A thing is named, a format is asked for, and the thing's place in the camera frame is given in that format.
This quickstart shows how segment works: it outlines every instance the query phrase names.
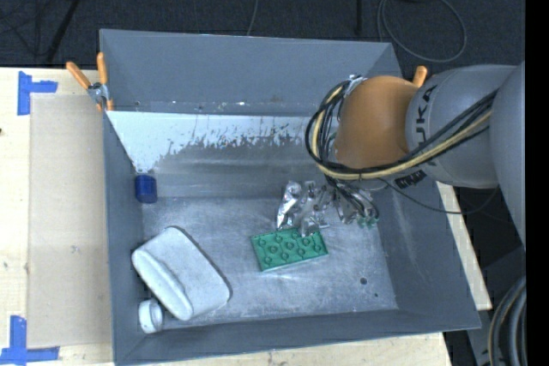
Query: wooden table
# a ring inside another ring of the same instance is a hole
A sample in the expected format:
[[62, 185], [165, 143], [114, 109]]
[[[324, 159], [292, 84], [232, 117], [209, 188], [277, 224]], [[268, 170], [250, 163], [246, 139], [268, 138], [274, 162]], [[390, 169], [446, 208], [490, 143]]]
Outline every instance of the wooden table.
[[[17, 116], [20, 70], [58, 84], [55, 93], [33, 93], [26, 116]], [[100, 113], [68, 71], [0, 68], [0, 348], [9, 344], [9, 317], [24, 317], [29, 348], [61, 346], [59, 360], [43, 364], [112, 364], [102, 135], [90, 127], [100, 127]], [[32, 137], [41, 130], [44, 142]], [[439, 188], [445, 207], [457, 210], [453, 189]], [[490, 309], [462, 216], [449, 224], [477, 308]], [[441, 333], [163, 364], [451, 365]]]

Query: gray bin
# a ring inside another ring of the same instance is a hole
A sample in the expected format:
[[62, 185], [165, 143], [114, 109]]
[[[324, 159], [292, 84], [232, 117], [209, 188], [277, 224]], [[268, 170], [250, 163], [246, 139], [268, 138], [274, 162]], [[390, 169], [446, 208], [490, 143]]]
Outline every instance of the gray bin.
[[[401, 75], [387, 43], [104, 29], [100, 50], [105, 53], [115, 111], [136, 114], [134, 137], [140, 118], [147, 121], [154, 113], [213, 115], [228, 121], [242, 116], [306, 120], [325, 93], [351, 74]], [[276, 208], [288, 180], [322, 181], [305, 146], [279, 142], [213, 151], [196, 143], [182, 145], [175, 154], [163, 154], [152, 170], [140, 170], [155, 173], [159, 191], [157, 203], [141, 204], [134, 192], [135, 162], [126, 153], [128, 140], [124, 144], [120, 131], [105, 114], [116, 364], [480, 327], [446, 215], [424, 209], [391, 189], [374, 193], [381, 219], [373, 228], [331, 219], [331, 226], [323, 230], [330, 252], [326, 258], [331, 259], [270, 273], [261, 281], [265, 289], [245, 289], [253, 312], [242, 313], [237, 309], [243, 303], [242, 298], [238, 301], [242, 281], [238, 273], [253, 271], [251, 262], [244, 261], [253, 255], [249, 235], [275, 228]], [[144, 129], [142, 145], [148, 142], [158, 140]], [[443, 208], [437, 185], [429, 178], [406, 191]], [[169, 225], [186, 227], [204, 249], [211, 250], [234, 294], [217, 315], [145, 334], [137, 310], [150, 293], [130, 255]], [[339, 245], [336, 240], [346, 234], [349, 240]], [[220, 253], [218, 244], [224, 241], [233, 247]], [[291, 288], [284, 286], [284, 279], [290, 279]]]

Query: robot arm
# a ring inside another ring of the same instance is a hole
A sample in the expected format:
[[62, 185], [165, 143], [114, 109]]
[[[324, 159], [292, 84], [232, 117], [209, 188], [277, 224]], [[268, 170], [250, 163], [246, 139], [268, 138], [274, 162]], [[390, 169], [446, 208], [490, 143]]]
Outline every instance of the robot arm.
[[[336, 182], [427, 175], [457, 187], [500, 186], [525, 245], [524, 75], [524, 63], [483, 64], [423, 84], [385, 75], [344, 82], [310, 121], [309, 153]], [[332, 148], [325, 121], [337, 105]]]

